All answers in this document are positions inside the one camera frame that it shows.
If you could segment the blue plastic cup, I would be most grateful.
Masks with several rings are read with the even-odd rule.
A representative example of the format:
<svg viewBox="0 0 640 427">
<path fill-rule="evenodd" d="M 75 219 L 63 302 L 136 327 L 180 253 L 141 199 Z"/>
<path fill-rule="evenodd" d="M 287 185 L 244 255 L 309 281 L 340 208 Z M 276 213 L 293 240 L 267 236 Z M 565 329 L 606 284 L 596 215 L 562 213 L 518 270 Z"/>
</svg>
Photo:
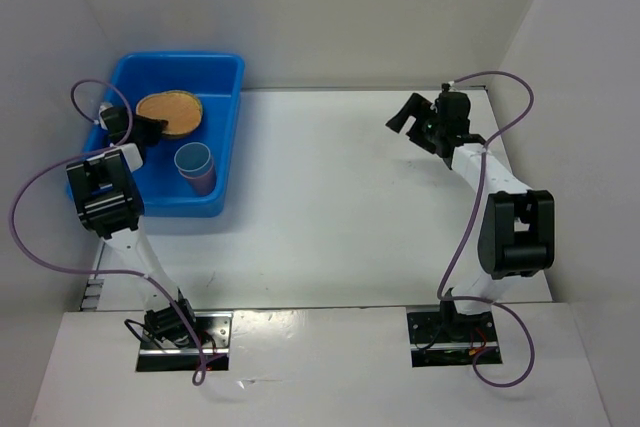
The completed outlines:
<svg viewBox="0 0 640 427">
<path fill-rule="evenodd" d="M 174 164 L 180 174 L 191 178 L 200 177 L 213 166 L 213 156 L 207 145 L 190 142 L 176 151 Z"/>
</svg>

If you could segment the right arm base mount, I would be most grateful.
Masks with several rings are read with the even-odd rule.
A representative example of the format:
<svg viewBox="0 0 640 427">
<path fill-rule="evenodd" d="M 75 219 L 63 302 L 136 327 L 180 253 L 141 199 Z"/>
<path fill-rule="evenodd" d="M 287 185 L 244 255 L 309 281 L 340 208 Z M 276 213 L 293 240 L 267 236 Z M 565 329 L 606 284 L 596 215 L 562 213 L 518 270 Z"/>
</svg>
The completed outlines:
<svg viewBox="0 0 640 427">
<path fill-rule="evenodd" d="M 485 312 L 446 327 L 435 306 L 406 311 L 411 361 L 414 368 L 502 363 L 493 316 Z"/>
</svg>

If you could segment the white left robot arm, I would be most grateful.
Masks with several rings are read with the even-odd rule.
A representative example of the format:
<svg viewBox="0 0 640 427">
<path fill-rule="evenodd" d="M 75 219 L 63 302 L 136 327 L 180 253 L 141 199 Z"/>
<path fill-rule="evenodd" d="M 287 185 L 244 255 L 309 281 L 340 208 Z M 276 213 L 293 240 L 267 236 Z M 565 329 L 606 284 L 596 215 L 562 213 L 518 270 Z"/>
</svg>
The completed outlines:
<svg viewBox="0 0 640 427">
<path fill-rule="evenodd" d="M 144 307 L 144 340 L 159 347 L 193 347 L 200 324 L 150 245 L 143 225 L 144 202 L 133 178 L 166 123 L 105 102 L 98 125 L 106 134 L 106 150 L 66 166 L 78 218 L 114 251 L 123 270 L 135 273 Z"/>
</svg>

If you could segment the green-rimmed bamboo tray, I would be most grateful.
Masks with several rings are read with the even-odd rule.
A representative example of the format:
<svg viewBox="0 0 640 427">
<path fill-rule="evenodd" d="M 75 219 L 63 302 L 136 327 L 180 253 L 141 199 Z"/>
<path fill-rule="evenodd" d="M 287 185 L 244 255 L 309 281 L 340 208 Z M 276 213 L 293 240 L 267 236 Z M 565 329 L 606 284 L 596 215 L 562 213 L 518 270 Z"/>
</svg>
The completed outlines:
<svg viewBox="0 0 640 427">
<path fill-rule="evenodd" d="M 163 93 L 168 126 L 163 136 L 168 139 L 180 139 L 191 135 L 201 124 L 204 108 L 201 101 L 192 93 L 173 90 Z"/>
</svg>

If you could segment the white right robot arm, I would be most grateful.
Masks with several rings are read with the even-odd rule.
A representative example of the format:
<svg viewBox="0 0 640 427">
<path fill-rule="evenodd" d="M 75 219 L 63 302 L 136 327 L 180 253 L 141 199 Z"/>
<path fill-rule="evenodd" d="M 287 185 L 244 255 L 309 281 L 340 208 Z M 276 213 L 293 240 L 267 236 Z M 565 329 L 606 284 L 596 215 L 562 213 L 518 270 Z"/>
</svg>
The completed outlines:
<svg viewBox="0 0 640 427">
<path fill-rule="evenodd" d="M 480 197 L 473 212 L 480 222 L 479 272 L 444 292 L 438 327 L 450 340 L 462 339 L 490 312 L 490 303 L 521 279 L 551 267 L 555 254 L 554 198 L 518 180 L 470 132 L 469 97 L 443 88 L 433 101 L 413 93 L 386 122 L 398 133 L 409 120 L 409 141 L 436 155 Z"/>
</svg>

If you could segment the blue plastic bin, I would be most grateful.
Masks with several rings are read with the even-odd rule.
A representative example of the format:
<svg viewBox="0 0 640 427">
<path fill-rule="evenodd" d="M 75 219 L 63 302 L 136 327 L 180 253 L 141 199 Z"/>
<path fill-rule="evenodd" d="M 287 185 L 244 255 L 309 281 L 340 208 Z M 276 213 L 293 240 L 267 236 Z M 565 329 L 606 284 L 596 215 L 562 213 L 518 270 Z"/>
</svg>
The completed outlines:
<svg viewBox="0 0 640 427">
<path fill-rule="evenodd" d="M 203 105 L 203 120 L 189 136 L 162 139 L 146 150 L 144 165 L 133 173 L 147 217 L 205 218 L 224 208 L 238 119 L 244 61 L 235 54 L 205 51 L 135 52 L 116 64 L 110 83 L 135 106 L 149 94 L 183 90 Z M 217 175 L 207 196 L 197 195 L 174 163 L 189 142 L 209 148 Z"/>
</svg>

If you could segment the brown woven bamboo tray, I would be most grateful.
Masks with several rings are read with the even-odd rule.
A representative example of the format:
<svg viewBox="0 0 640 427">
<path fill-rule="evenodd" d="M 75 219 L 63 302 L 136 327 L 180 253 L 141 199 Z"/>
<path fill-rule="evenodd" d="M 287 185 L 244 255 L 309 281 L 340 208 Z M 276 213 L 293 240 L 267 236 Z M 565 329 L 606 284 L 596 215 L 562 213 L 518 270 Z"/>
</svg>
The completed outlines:
<svg viewBox="0 0 640 427">
<path fill-rule="evenodd" d="M 195 95 L 173 90 L 141 99 L 136 106 L 136 113 L 152 120 L 166 121 L 163 130 L 165 136 L 183 137 L 200 125 L 204 109 Z"/>
</svg>

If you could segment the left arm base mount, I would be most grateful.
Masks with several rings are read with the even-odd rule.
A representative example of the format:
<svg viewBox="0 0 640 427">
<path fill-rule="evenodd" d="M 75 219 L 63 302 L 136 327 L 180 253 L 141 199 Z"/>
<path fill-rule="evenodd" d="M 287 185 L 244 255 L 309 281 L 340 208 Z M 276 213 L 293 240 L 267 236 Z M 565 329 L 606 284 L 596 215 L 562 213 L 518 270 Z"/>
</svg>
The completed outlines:
<svg viewBox="0 0 640 427">
<path fill-rule="evenodd" d="M 226 371 L 229 367 L 233 313 L 201 311 L 196 313 L 195 331 L 203 347 L 208 371 Z M 190 338 L 176 345 L 170 340 L 153 338 L 137 321 L 128 321 L 139 343 L 135 370 L 141 373 L 194 371 L 199 354 Z"/>
</svg>

